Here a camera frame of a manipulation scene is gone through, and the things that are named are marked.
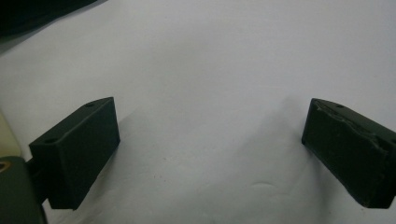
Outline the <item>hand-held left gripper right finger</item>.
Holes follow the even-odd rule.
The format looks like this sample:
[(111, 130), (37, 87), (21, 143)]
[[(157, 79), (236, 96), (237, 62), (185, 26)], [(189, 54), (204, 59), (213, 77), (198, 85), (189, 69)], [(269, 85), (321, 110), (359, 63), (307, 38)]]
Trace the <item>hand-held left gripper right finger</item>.
[(390, 208), (396, 198), (396, 132), (344, 105), (313, 98), (302, 143), (361, 206)]

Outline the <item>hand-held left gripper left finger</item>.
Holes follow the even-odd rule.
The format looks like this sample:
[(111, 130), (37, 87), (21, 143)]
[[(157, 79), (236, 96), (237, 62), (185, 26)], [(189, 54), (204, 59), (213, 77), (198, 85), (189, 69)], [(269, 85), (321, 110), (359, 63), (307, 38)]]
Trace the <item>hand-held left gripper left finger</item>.
[(29, 145), (39, 200), (54, 209), (78, 209), (119, 143), (112, 97), (81, 106)]

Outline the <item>dark cloth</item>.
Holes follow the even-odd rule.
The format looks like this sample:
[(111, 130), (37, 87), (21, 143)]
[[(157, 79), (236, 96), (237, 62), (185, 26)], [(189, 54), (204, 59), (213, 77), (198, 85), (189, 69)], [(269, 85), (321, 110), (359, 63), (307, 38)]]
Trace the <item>dark cloth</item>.
[(0, 0), (0, 38), (31, 32), (84, 7), (107, 0)]

